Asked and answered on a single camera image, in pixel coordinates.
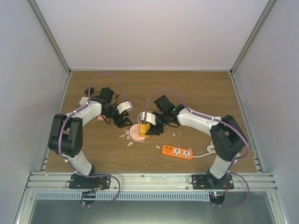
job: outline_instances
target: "metal grille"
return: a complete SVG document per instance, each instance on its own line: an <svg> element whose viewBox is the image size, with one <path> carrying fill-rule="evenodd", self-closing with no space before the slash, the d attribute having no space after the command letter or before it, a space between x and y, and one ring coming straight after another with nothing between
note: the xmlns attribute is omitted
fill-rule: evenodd
<svg viewBox="0 0 299 224"><path fill-rule="evenodd" d="M80 200L81 191L38 191L37 200ZM95 199L85 200L111 200L116 192L97 192ZM209 201L208 192L121 192L119 201Z"/></svg>

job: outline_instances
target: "wooden tabletop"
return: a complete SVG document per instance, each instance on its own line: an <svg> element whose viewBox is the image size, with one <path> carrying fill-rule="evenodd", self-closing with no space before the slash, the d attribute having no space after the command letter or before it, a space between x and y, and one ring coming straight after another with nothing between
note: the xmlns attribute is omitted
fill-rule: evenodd
<svg viewBox="0 0 299 224"><path fill-rule="evenodd" d="M100 72L74 72L64 100L62 113L79 108L78 102L86 96L84 90L92 78ZM234 88L227 72L188 72L188 71L116 71L113 72L122 83L124 93L133 103L129 118L134 124L137 116L145 110L148 97L159 89L170 89L179 94L185 103L195 111L224 117L232 115L241 129L246 133ZM120 94L116 80L111 76L102 76L95 80L93 87L100 91L102 87L111 88ZM180 101L168 92L159 92L150 100L149 110L158 111L153 101L166 95L174 105ZM160 136L151 136L144 143L134 142L120 137L130 127L118 128L111 122L99 122L96 118L83 128L83 152L95 166L97 172L175 172L175 173L205 173L211 167L215 154L202 158L184 160L173 156L163 155L162 145L191 148L193 155L207 152L211 137L191 127L166 127ZM71 171L62 158L50 151L46 166L48 172ZM253 154L238 161L232 168L234 172L256 172Z"/></svg>

